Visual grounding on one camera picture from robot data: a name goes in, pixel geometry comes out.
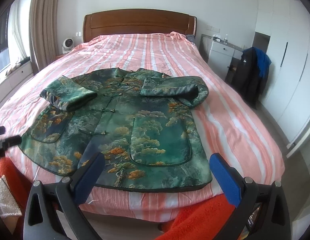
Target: silver bolt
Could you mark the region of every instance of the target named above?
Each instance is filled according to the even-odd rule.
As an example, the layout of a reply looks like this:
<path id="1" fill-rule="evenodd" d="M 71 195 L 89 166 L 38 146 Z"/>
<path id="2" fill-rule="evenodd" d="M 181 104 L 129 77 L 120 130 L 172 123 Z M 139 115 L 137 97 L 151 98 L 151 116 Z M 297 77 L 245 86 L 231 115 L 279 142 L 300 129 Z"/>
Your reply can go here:
<path id="1" fill-rule="evenodd" d="M 281 183 L 281 182 L 279 182 L 279 181 L 277 181 L 277 180 L 274 182 L 274 184 L 275 184 L 275 186 L 277 186 L 277 187 L 282 186 L 282 183 Z"/>
<path id="2" fill-rule="evenodd" d="M 248 184 L 251 184 L 251 183 L 253 183 L 253 179 L 252 178 L 250 178 L 250 177 L 245 177 L 245 182 L 246 183 L 248 183 Z"/>
<path id="3" fill-rule="evenodd" d="M 40 184 L 40 181 L 39 181 L 39 180 L 36 180 L 36 181 L 33 183 L 34 187 L 39 186 L 39 184 Z"/>
<path id="4" fill-rule="evenodd" d="M 63 178 L 61 179 L 61 181 L 62 181 L 62 183 L 67 183 L 67 182 L 70 181 L 70 177 L 63 177 Z"/>

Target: wooden headboard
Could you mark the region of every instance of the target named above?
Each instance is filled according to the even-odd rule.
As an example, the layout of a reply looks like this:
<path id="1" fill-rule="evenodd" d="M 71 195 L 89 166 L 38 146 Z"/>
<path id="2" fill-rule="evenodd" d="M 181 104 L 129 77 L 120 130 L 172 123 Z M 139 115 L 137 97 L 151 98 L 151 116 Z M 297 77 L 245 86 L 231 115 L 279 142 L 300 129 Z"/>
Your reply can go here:
<path id="1" fill-rule="evenodd" d="M 131 33 L 196 33 L 196 17 L 155 9 L 121 9 L 97 12 L 85 16 L 84 42 L 99 35 Z"/>

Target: sheer white curtain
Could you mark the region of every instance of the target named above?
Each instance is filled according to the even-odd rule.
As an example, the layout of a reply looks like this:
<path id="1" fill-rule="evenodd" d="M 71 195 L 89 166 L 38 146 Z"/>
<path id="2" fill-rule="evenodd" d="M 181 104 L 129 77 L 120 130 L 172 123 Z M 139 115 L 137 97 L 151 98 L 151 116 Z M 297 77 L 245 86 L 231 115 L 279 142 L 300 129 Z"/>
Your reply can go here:
<path id="1" fill-rule="evenodd" d="M 30 58 L 34 73 L 47 67 L 57 55 L 57 1 L 32 0 L 30 4 Z"/>
<path id="2" fill-rule="evenodd" d="M 11 65 L 15 65 L 17 62 L 27 57 L 18 26 L 19 1 L 20 0 L 15 0 L 12 3 L 8 16 L 7 41 Z"/>

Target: floral print jacket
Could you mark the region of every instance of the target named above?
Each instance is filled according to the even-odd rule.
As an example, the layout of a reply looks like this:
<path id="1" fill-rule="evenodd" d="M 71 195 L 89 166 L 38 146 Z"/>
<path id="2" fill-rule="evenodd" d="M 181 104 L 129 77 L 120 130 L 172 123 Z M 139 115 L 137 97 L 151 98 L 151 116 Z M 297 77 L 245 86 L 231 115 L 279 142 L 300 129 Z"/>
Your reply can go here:
<path id="1" fill-rule="evenodd" d="M 42 168 L 71 175 L 95 152 L 97 186 L 137 192 L 197 190 L 212 180 L 190 111 L 208 88 L 200 77 L 102 69 L 60 77 L 42 91 L 49 105 L 19 146 Z"/>

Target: striped bedding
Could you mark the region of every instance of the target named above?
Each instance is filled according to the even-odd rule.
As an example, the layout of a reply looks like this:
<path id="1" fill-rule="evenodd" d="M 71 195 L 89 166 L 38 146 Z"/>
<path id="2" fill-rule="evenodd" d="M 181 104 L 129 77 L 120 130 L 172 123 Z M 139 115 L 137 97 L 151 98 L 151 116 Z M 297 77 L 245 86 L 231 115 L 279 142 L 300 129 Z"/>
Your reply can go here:
<path id="1" fill-rule="evenodd" d="M 179 33 L 99 36 L 80 44 L 26 82 L 0 109 L 0 125 L 6 127 L 6 136 L 22 135 L 31 126 L 48 105 L 39 97 L 40 91 L 57 77 L 72 78 L 113 67 L 152 69 L 173 77 L 200 76 L 209 88 L 209 96 L 192 112 L 207 158 L 219 152 L 243 177 L 250 176 L 257 183 L 271 184 L 281 179 L 282 155 L 262 122 L 213 73 L 196 46 Z M 31 181 L 52 183 L 61 179 L 37 166 L 18 147 L 9 149 L 7 155 Z M 135 193 L 94 187 L 81 209 L 164 222 L 175 218 L 181 207 L 221 193 L 215 179 L 201 190 L 185 193 Z"/>

